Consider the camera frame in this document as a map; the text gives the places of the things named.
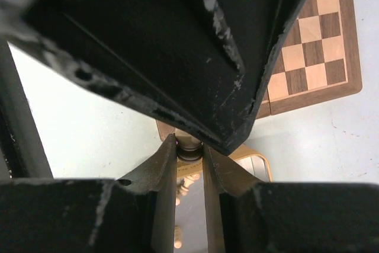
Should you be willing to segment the wooden chess board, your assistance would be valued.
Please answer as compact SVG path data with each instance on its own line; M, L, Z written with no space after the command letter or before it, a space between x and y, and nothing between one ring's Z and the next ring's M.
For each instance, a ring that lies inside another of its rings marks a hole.
M353 0L217 0L245 65L225 68L192 14L177 28L173 55L158 61L171 95L212 130L244 140L254 119L357 93L362 88Z

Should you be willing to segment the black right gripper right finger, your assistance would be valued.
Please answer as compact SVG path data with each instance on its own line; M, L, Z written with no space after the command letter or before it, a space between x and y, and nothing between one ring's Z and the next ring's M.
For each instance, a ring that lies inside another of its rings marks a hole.
M377 252L378 186L263 182L203 150L209 252Z

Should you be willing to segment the gold metal tin tray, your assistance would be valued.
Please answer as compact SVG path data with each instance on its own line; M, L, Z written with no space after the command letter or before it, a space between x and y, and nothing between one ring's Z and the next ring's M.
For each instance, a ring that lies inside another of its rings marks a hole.
M271 181L271 171L269 168L269 163L263 154L258 151L249 148L246 145L242 145L236 151L234 151L230 157L237 162L241 167L243 167L247 172L251 173L255 177L262 181ZM178 171L177 180L184 178L192 174L201 175L200 183L200 195L201 195L201 217L202 217L202 248L194 252L207 252L208 251L208 241L207 241L207 228L206 228L206 217L205 217L205 201L204 201L204 181L203 181L203 168L202 162L196 161L193 163L186 163L183 161L178 161Z

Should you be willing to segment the pile of light chess pieces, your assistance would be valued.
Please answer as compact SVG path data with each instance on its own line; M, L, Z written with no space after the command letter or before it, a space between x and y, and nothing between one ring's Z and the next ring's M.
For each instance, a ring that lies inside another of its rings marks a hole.
M200 174L192 174L177 180L174 251L194 252L203 247L200 179Z

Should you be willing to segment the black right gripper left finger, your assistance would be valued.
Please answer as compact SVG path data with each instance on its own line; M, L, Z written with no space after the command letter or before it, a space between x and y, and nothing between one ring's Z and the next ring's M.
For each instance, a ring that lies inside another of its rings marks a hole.
M2 252L172 252L176 139L119 180L1 181Z

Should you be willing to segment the dark chess piece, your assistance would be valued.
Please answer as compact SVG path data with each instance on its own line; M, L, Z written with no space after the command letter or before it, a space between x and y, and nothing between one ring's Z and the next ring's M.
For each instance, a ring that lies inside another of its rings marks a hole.
M195 162L203 157L203 143L200 140L192 136L177 136L176 141L176 152L180 160Z

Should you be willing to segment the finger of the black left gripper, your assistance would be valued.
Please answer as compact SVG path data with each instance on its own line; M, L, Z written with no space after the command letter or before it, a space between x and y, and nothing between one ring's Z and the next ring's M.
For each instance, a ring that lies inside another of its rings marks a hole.
M306 0L1 0L1 35L74 84L228 155Z

